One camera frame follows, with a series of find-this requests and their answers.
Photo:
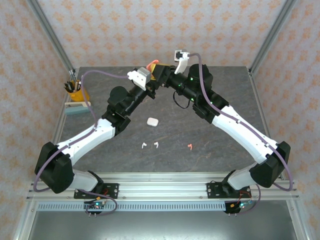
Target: pencil holder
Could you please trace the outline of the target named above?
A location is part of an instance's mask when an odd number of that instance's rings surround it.
[[[84,96],[82,95],[81,89],[76,92],[68,92],[68,94],[70,95],[70,98],[75,102],[84,102],[85,101]],[[86,89],[84,89],[84,94],[85,94],[86,100],[89,101],[90,97],[89,97]]]

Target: wallpaper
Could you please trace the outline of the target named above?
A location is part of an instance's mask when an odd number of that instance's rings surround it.
[[[314,239],[320,239],[320,4],[299,0],[255,75],[270,134],[291,145]]]
[[[1,1],[0,16],[0,239],[11,240],[69,77],[27,1]]]
[[[250,67],[285,0],[39,2],[76,68],[173,64],[175,49],[209,66]]]

